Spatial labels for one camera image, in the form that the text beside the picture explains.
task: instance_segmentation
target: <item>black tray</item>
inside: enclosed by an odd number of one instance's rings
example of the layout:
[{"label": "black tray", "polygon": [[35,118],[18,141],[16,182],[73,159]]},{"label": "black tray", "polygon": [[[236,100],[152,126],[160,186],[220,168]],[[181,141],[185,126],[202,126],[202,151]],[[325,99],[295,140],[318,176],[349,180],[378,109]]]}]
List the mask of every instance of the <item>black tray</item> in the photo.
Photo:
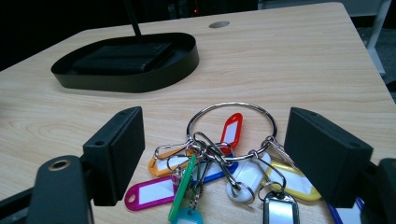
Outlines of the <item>black tray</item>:
[{"label": "black tray", "polygon": [[172,54],[158,67],[138,74],[81,74],[73,68],[74,62],[103,46],[137,44],[135,36],[111,38],[72,51],[58,60],[51,67],[51,72],[65,88],[146,92],[156,91],[179,82],[198,66],[198,50],[192,35],[183,33],[143,35],[142,40],[144,43],[172,43]]}]

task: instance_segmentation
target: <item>floor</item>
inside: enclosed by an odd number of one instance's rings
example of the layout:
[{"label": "floor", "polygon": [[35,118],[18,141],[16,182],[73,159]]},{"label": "floor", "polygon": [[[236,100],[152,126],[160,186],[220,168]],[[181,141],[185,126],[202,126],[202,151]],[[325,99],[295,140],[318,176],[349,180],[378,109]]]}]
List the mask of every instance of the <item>floor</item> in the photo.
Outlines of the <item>floor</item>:
[{"label": "floor", "polygon": [[[357,30],[363,41],[367,40],[372,32],[371,28]],[[396,29],[382,29],[375,49],[386,73],[382,79],[396,104]]]}]

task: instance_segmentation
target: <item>red key tag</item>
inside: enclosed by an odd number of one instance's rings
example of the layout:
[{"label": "red key tag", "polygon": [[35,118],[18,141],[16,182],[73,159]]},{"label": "red key tag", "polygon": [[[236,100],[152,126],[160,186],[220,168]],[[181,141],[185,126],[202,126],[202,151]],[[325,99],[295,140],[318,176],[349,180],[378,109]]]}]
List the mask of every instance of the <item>red key tag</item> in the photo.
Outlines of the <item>red key tag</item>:
[{"label": "red key tag", "polygon": [[[227,121],[225,121],[223,133],[221,135],[220,142],[230,144],[234,148],[239,142],[239,136],[241,135],[243,116],[240,113],[231,115]],[[221,147],[221,151],[225,155],[230,155],[231,149],[228,147]]]}]

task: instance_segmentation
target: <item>key ring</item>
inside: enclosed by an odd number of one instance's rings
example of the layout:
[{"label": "key ring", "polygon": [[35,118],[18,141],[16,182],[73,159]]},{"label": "key ring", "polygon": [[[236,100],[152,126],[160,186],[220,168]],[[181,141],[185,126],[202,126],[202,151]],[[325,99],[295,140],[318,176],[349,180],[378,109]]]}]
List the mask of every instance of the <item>key ring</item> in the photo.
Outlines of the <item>key ring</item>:
[{"label": "key ring", "polygon": [[[271,136],[273,136],[274,138],[276,137],[276,133],[277,133],[276,122],[275,122],[274,118],[271,116],[271,114],[268,113],[265,109],[263,109],[257,105],[249,104],[249,103],[226,102],[226,103],[211,105],[211,106],[199,111],[197,114],[194,115],[194,117],[192,117],[189,124],[187,125],[187,142],[190,142],[193,139],[193,137],[191,136],[191,128],[194,125],[195,121],[198,120],[198,118],[200,118],[202,115],[204,115],[205,113],[207,113],[211,110],[214,110],[214,109],[217,109],[220,107],[224,107],[224,106],[242,106],[242,107],[247,107],[247,108],[254,109],[254,110],[260,112],[261,114],[263,114],[265,117],[267,117],[271,121],[271,124],[273,126],[273,133],[271,134]],[[257,153],[260,154],[260,153],[264,152],[264,150],[267,149],[269,146],[271,146],[271,143],[265,142],[264,144],[262,144],[262,147],[259,150],[257,150]],[[241,161],[241,160],[252,158],[253,156],[254,156],[253,154],[247,154],[244,156],[233,157],[233,158],[224,158],[224,159],[226,161]]]}]

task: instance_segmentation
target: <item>light wood surface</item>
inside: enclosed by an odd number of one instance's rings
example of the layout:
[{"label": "light wood surface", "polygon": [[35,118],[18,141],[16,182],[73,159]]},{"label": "light wood surface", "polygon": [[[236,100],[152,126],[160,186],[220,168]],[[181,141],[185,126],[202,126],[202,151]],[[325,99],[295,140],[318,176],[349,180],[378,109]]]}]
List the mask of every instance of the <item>light wood surface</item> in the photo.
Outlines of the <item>light wood surface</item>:
[{"label": "light wood surface", "polygon": [[[230,24],[208,28],[216,21]],[[190,118],[221,102],[266,109],[277,122],[280,143],[290,108],[297,106],[370,144],[372,162],[396,157],[396,106],[341,4],[144,23],[141,31],[193,35],[201,59],[197,69],[171,87],[147,93],[63,88],[50,67],[92,42],[134,35],[131,26],[120,26],[79,33],[0,73],[0,200],[32,187],[45,161],[80,156],[82,145],[109,119],[136,105],[143,107],[146,150],[130,186],[154,178],[147,166],[156,147],[183,143]],[[235,154],[259,148],[272,128],[261,115],[240,107],[210,112],[194,130],[219,140],[233,112],[245,118]],[[225,188],[225,179],[205,185],[197,208],[205,223],[262,223],[260,200],[249,206],[233,203]],[[301,223],[332,222],[322,200],[298,202]],[[167,223],[170,206],[129,212],[119,202],[94,207],[93,213],[96,223]]]}]

